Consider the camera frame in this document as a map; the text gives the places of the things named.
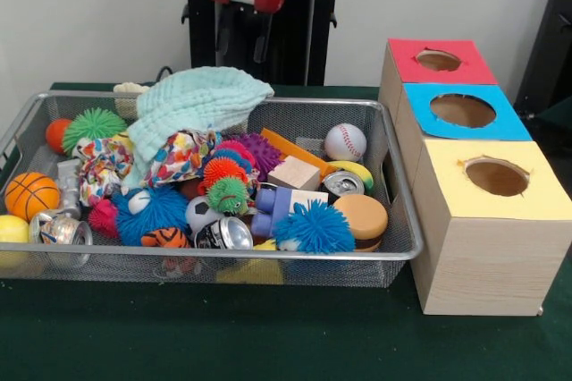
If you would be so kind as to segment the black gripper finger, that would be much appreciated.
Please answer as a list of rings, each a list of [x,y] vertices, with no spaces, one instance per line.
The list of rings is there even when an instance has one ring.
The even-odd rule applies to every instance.
[[[219,12],[219,20],[216,36],[216,50],[222,56],[225,56],[230,39],[233,25],[233,7],[231,4],[222,4]]]
[[[268,13],[257,15],[256,42],[254,45],[253,60],[256,64],[262,64],[266,59],[269,38],[271,34],[273,16]]]

